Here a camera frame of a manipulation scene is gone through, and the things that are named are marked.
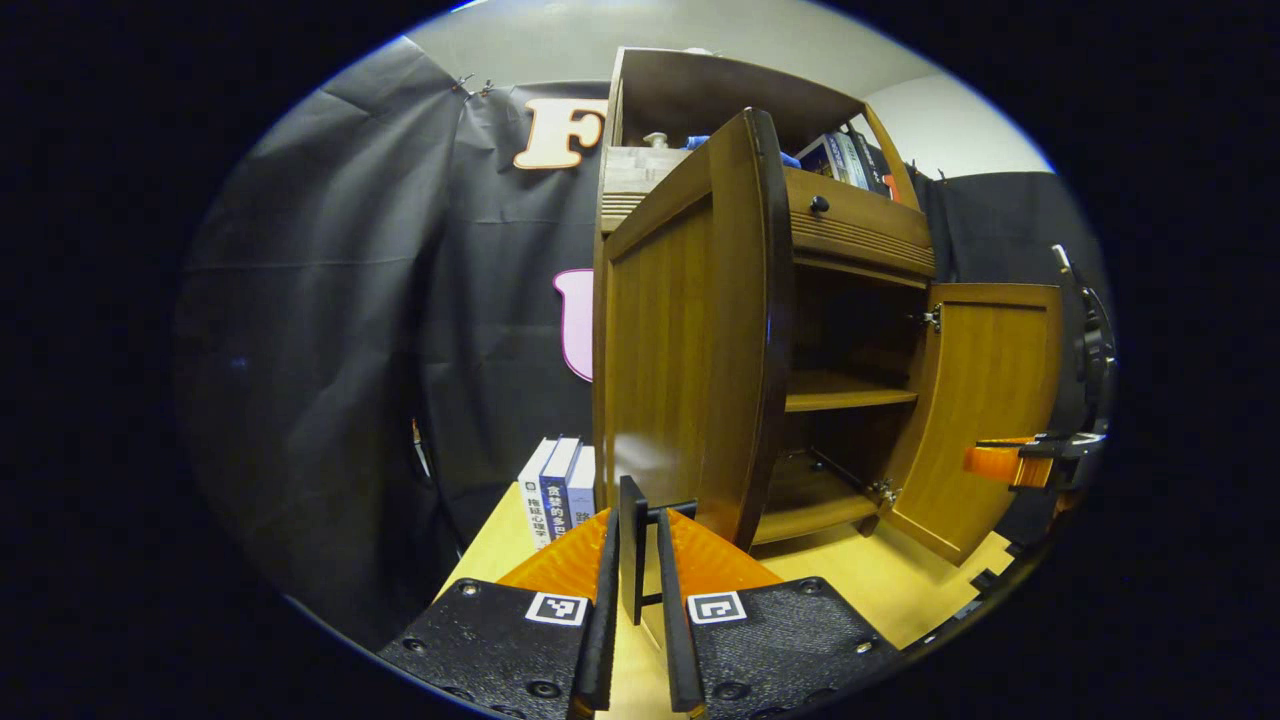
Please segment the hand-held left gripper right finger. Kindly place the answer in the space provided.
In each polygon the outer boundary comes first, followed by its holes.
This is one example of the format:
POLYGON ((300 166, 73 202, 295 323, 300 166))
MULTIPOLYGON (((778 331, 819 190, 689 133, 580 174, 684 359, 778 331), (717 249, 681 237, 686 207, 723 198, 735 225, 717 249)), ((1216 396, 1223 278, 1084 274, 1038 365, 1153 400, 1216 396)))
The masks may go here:
POLYGON ((785 580, 686 514, 655 514, 671 703, 692 719, 797 719, 901 653, 823 577, 785 580))

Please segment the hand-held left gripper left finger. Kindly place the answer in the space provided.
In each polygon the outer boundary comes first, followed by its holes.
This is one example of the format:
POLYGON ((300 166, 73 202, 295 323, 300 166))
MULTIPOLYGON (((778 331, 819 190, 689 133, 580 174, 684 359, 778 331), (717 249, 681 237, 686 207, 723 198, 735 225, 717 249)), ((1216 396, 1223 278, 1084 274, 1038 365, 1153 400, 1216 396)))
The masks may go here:
POLYGON ((611 703, 620 593, 611 510, 497 582, 460 578, 378 657, 492 719, 591 719, 611 703))

